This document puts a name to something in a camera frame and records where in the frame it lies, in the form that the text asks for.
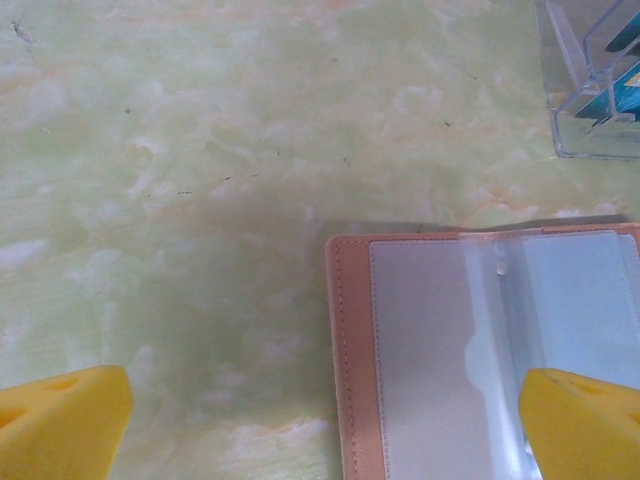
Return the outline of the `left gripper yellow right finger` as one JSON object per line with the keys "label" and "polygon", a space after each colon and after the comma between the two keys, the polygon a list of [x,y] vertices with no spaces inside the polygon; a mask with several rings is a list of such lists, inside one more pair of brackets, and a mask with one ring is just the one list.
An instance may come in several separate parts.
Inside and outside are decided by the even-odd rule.
{"label": "left gripper yellow right finger", "polygon": [[532,369],[519,415],[543,480],[640,480],[640,390]]}

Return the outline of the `blue credit card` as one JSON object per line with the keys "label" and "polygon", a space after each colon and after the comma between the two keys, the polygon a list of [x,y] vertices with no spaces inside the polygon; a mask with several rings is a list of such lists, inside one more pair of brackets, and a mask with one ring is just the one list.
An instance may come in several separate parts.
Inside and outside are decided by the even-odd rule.
{"label": "blue credit card", "polygon": [[640,63],[618,78],[612,91],[606,89],[581,108],[576,117],[603,123],[614,112],[630,114],[634,122],[640,122]]}
{"label": "blue credit card", "polygon": [[640,36],[640,11],[631,18],[605,47],[607,52],[615,53],[626,49]]}

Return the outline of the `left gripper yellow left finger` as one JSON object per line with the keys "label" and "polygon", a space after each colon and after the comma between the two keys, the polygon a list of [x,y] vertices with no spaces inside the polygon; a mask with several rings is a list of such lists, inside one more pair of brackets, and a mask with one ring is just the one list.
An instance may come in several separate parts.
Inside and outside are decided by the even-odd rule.
{"label": "left gripper yellow left finger", "polygon": [[132,410],[116,365],[0,389],[0,480],[108,480]]}

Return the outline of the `red blue packets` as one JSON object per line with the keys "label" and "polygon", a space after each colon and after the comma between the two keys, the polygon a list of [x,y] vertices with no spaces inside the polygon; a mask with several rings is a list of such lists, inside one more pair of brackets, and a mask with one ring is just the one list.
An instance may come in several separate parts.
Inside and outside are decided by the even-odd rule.
{"label": "red blue packets", "polygon": [[614,112],[603,123],[577,112],[640,63],[640,36],[626,49],[605,47],[640,11],[640,0],[533,0],[556,153],[561,157],[640,160],[640,122]]}

